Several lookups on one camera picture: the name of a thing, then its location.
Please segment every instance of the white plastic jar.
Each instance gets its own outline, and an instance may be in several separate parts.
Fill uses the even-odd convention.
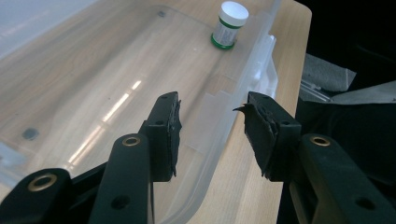
[[[212,43],[220,49],[231,49],[239,28],[248,20],[248,10],[236,2],[223,2],[219,22],[212,35]]]

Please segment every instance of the wooden surface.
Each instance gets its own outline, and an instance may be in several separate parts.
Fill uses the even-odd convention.
[[[202,88],[209,93],[234,91],[235,84],[222,70],[231,51],[214,49],[207,41],[222,1],[142,2],[99,1],[0,61],[0,142],[27,159],[2,167],[2,175],[15,180],[47,167],[79,175],[106,161],[112,142],[138,130],[156,97],[174,91],[174,85],[183,96],[180,116],[186,127],[197,112],[183,110],[193,108]],[[241,3],[252,15],[268,5],[254,0]],[[158,4],[171,9],[150,7]],[[159,11],[172,22],[158,20]],[[306,7],[283,0],[270,32],[277,39],[273,52],[279,78],[276,100],[292,115],[310,18]],[[150,24],[149,31],[141,24]],[[162,35],[184,33],[162,40],[153,30]],[[39,136],[24,139],[28,128],[38,130]],[[261,177],[241,115],[229,139],[204,202],[190,223],[274,223],[281,184]],[[181,170],[193,170],[203,159],[194,148],[182,148],[179,153],[177,168]],[[189,194],[175,189],[183,177],[179,172],[171,183],[162,185],[166,186],[162,192],[156,191],[163,196],[160,202],[175,194]],[[0,185],[1,198],[8,192]],[[156,213],[162,216],[169,211]]]
[[[291,115],[297,106],[310,22],[308,8],[283,0],[270,32],[276,37],[276,101]],[[189,223],[276,223],[282,184],[261,177],[243,119],[237,116],[205,199]]]

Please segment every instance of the wooden table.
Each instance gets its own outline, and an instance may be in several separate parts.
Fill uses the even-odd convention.
[[[22,178],[46,167],[62,167],[71,175],[78,175],[106,161],[109,150],[92,149],[96,146],[111,148],[112,141],[120,134],[137,130],[151,109],[153,102],[147,103],[140,98],[134,99],[134,104],[141,114],[134,114],[131,106],[126,106],[131,104],[135,91],[154,96],[172,91],[162,83],[166,81],[164,77],[147,74],[166,72],[166,67],[177,65],[181,60],[169,58],[168,62],[163,62],[163,70],[150,66],[153,55],[169,52],[177,44],[177,39],[167,39],[157,51],[141,49],[140,46],[155,39],[156,35],[140,35],[144,27],[132,21],[151,22],[146,5],[164,4],[177,10],[176,17],[188,15],[193,18],[187,23],[174,18],[180,25],[186,25],[187,30],[191,29],[192,23],[202,27],[204,36],[192,35],[192,41],[194,38],[206,41],[206,33],[218,21],[222,1],[99,2],[93,6],[97,10],[78,14],[0,61],[0,141],[29,160],[21,169],[7,171],[12,173],[7,174],[11,178]],[[255,0],[240,2],[250,14],[267,4]],[[279,78],[276,100],[292,115],[297,105],[310,20],[309,9],[292,0],[282,0],[270,32],[276,37],[273,52]],[[153,24],[161,29],[160,21]],[[186,90],[181,90],[181,95],[185,96],[182,109],[188,108],[199,94],[199,87],[194,84],[205,82],[202,74],[210,77],[209,84],[216,84],[214,88],[230,88],[223,79],[211,77],[213,72],[205,70],[213,65],[206,63],[213,63],[224,55],[214,51],[209,41],[206,42],[206,49],[213,51],[211,58],[194,58],[191,53],[199,49],[189,49],[182,54],[189,56],[182,58],[187,65],[178,68],[180,74],[185,74],[191,66],[196,66],[193,70],[198,75],[172,80],[190,82],[190,86],[184,88]],[[158,88],[145,89],[148,82],[158,82]],[[116,118],[126,118],[129,123],[113,125]],[[39,131],[37,139],[32,135],[23,138],[23,132],[32,127]],[[243,117],[238,115],[205,199],[190,223],[276,222],[282,185],[261,177],[243,130]],[[179,160],[178,167],[183,167],[186,162]],[[180,179],[175,178],[172,184],[177,184]],[[1,198],[8,192],[9,188],[0,185]]]
[[[270,32],[277,38],[276,101],[291,115],[297,106],[310,22],[307,7],[283,0]],[[238,115],[204,202],[189,223],[276,223],[282,184],[261,177],[243,120]]]

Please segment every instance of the mounting hole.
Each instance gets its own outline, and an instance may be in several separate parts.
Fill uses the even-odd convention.
[[[122,140],[122,144],[126,147],[134,147],[140,143],[140,138],[138,137],[127,137]]]
[[[312,136],[309,140],[320,147],[328,147],[330,145],[330,141],[324,137]]]
[[[28,128],[22,133],[22,137],[26,140],[33,141],[38,137],[38,130],[34,128]]]
[[[357,199],[355,201],[355,203],[359,207],[365,208],[367,210],[375,210],[375,204],[371,200],[369,200],[367,198],[361,197],[361,198]]]
[[[113,201],[111,202],[111,207],[116,210],[121,210],[122,208],[128,206],[130,202],[131,199],[128,196],[120,195],[113,199]]]
[[[159,12],[158,12],[158,16],[160,16],[160,17],[165,17],[165,16],[166,16],[166,13],[163,12],[163,11],[159,11]]]
[[[33,179],[29,183],[27,188],[32,192],[47,189],[47,188],[51,187],[56,182],[57,178],[58,177],[53,174],[40,175],[40,176],[37,176],[35,179]]]

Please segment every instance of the clear plastic container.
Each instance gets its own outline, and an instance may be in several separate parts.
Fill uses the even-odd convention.
[[[10,50],[0,61],[1,198],[37,170],[76,176],[105,162],[158,96],[178,91],[177,177],[155,183],[155,215],[158,223],[187,222],[205,197],[233,109],[248,91],[275,97],[276,39],[268,32],[279,4],[251,14],[226,51],[210,41],[215,24],[147,1],[95,2]]]

